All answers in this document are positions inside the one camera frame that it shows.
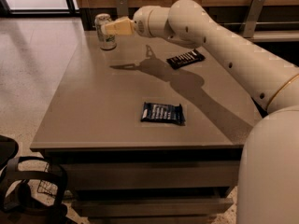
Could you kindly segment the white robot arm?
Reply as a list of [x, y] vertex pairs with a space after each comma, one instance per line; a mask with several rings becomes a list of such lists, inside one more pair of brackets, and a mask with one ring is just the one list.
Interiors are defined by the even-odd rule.
[[193, 0], [141, 7], [100, 30], [204, 47], [267, 113], [242, 151], [236, 224], [299, 224], [298, 67], [217, 24]]

